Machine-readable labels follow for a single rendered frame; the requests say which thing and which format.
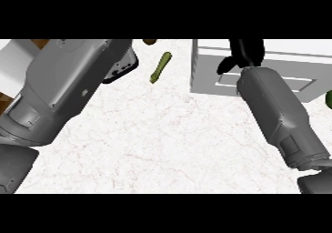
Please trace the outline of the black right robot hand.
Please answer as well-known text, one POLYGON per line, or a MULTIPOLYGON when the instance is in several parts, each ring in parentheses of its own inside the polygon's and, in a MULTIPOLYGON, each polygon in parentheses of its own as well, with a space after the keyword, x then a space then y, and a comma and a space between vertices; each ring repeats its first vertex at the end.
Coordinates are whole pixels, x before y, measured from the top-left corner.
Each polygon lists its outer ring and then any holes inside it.
POLYGON ((264 61, 263 39, 231 39, 232 54, 219 63, 217 74, 228 73, 235 66, 245 68, 260 66, 264 61))

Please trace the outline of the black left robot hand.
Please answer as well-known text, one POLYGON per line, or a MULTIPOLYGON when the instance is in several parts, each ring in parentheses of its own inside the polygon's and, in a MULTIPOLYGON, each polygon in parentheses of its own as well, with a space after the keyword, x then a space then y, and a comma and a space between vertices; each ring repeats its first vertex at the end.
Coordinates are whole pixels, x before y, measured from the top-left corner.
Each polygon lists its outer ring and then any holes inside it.
POLYGON ((126 52, 121 60, 114 64, 102 83, 111 84, 121 76, 124 76, 139 65, 139 58, 135 54, 133 48, 126 52))

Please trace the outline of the white drawer box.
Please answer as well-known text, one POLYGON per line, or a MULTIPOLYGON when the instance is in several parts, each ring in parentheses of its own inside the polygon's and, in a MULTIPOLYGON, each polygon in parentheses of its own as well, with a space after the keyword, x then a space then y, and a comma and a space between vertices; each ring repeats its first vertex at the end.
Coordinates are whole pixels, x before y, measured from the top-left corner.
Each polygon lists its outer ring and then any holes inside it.
MULTIPOLYGON (((200 55, 229 56, 228 39, 194 39, 200 55)), ((264 60, 332 65, 332 39, 266 39, 264 60)))

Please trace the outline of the long green vegetable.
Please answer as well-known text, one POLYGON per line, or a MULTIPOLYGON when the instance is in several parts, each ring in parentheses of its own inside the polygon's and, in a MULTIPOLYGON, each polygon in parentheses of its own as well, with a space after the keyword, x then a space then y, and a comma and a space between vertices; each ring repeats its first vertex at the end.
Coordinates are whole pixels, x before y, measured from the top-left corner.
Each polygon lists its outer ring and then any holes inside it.
POLYGON ((158 66, 157 66, 157 69, 149 77, 149 82, 151 84, 155 84, 155 82, 158 81, 158 77, 160 77, 160 74, 161 74, 161 71, 164 69, 164 67, 167 66, 170 60, 173 58, 173 54, 172 52, 164 52, 163 56, 161 56, 161 59, 158 61, 158 66))

